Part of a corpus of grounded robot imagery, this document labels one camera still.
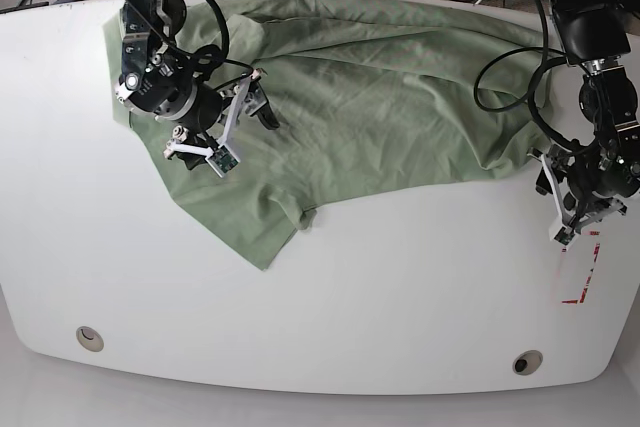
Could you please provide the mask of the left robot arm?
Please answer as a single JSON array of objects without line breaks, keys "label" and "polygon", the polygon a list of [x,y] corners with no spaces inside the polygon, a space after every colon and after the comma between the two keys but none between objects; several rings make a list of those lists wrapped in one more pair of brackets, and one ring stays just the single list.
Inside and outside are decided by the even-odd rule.
[{"label": "left robot arm", "polygon": [[[631,51],[625,30],[638,17],[639,0],[534,0],[544,30],[555,28],[561,48],[544,39],[540,63],[526,92],[504,111],[526,105],[552,145],[530,156],[541,164],[536,190],[553,197],[558,218],[552,240],[569,246],[591,224],[625,214],[625,200],[639,194],[639,94],[620,60]],[[542,117],[535,94],[543,76],[561,65],[583,72],[579,91],[582,115],[593,140],[569,140]]]}]

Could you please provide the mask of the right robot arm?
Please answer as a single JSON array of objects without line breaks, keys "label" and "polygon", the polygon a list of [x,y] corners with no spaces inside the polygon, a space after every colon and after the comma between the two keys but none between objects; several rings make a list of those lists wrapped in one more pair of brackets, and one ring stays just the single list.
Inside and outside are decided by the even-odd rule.
[{"label": "right robot arm", "polygon": [[166,158],[177,157],[188,169],[206,164],[224,177],[240,162],[232,145],[240,115],[258,117],[268,130],[277,129],[279,122],[260,85],[261,70],[244,65],[238,78],[208,86],[213,72],[233,61],[222,10],[215,0],[205,2],[221,40],[188,52],[177,44],[187,19],[184,0],[125,0],[115,94],[129,110],[172,124]]}]

